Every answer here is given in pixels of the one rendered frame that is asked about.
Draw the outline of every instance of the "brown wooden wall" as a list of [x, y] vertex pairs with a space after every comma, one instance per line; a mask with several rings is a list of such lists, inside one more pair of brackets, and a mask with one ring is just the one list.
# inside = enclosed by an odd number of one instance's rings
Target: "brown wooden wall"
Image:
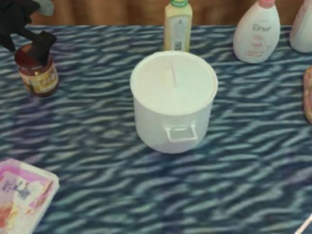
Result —
[[[163, 24], [169, 0], [53, 0], [52, 17], [33, 16], [46, 25], [154, 25]], [[189, 0], [193, 24], [236, 24], [255, 0]], [[303, 0], [276, 0], [282, 24], [292, 24]]]

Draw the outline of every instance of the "red jar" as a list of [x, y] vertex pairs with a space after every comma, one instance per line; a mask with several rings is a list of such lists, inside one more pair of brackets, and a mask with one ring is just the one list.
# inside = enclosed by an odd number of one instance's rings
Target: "red jar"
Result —
[[58, 89], [58, 73], [50, 53], [47, 65], [42, 67], [26, 54], [30, 47], [31, 44], [27, 44], [16, 51], [15, 63], [26, 89], [35, 96], [48, 97]]

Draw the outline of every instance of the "white pot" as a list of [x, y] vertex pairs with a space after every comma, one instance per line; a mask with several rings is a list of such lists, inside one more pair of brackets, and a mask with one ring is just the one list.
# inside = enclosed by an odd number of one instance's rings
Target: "white pot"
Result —
[[169, 154], [194, 148], [205, 137], [218, 80], [203, 59], [157, 52], [133, 70], [136, 130], [149, 147]]

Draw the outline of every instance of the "table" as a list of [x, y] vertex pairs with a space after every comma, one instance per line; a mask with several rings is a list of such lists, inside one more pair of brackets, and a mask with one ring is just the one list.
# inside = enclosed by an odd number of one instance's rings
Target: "table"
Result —
[[259, 65], [233, 55], [234, 27], [193, 28], [191, 52], [220, 84], [207, 137], [178, 156], [139, 140], [129, 87], [134, 66], [162, 49], [162, 27], [32, 29], [58, 36], [60, 87], [30, 96], [0, 50], [0, 149], [60, 177], [37, 234], [291, 234], [312, 213], [312, 126], [302, 108], [312, 55], [289, 47], [290, 27]]

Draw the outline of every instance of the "white lid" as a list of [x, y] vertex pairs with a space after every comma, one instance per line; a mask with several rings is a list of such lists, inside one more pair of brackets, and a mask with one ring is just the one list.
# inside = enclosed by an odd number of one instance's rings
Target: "white lid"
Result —
[[213, 68], [186, 52], [157, 52], [142, 60], [131, 75], [134, 97], [163, 115], [188, 115], [210, 104], [218, 87]]

